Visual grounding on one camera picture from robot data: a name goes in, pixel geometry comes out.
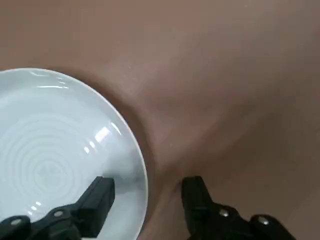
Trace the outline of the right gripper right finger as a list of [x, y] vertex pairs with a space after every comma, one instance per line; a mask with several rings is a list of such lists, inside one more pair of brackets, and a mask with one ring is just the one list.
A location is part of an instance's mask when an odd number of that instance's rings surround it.
[[190, 240], [294, 240], [271, 215], [255, 214], [250, 220], [228, 205], [212, 200], [200, 176], [183, 178], [181, 200]]

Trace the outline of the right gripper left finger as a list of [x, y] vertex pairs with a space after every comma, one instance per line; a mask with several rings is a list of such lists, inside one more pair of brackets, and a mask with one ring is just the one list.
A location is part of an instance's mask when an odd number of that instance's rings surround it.
[[73, 204], [58, 206], [32, 222], [13, 215], [0, 222], [2, 240], [96, 239], [115, 200], [115, 181], [97, 176]]

